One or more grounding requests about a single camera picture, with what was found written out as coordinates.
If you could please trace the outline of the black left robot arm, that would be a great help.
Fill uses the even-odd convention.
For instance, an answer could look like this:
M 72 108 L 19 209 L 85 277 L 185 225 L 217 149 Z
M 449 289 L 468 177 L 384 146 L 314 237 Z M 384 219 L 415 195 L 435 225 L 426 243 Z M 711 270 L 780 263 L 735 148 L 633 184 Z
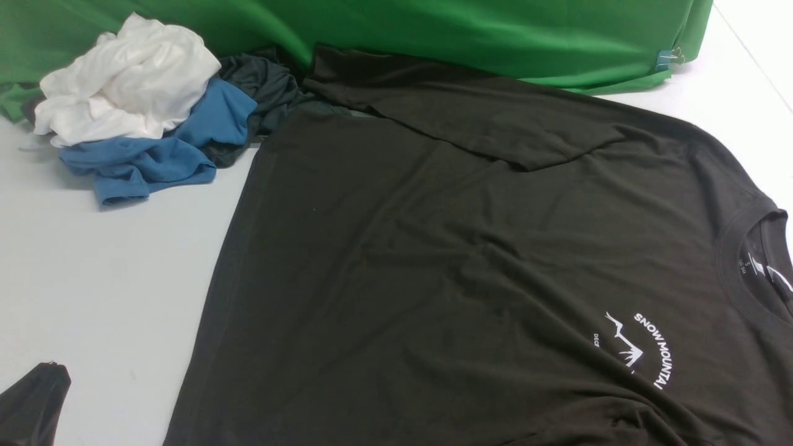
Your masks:
M 2 392 L 1 444 L 54 444 L 70 386 L 67 367 L 41 362 Z

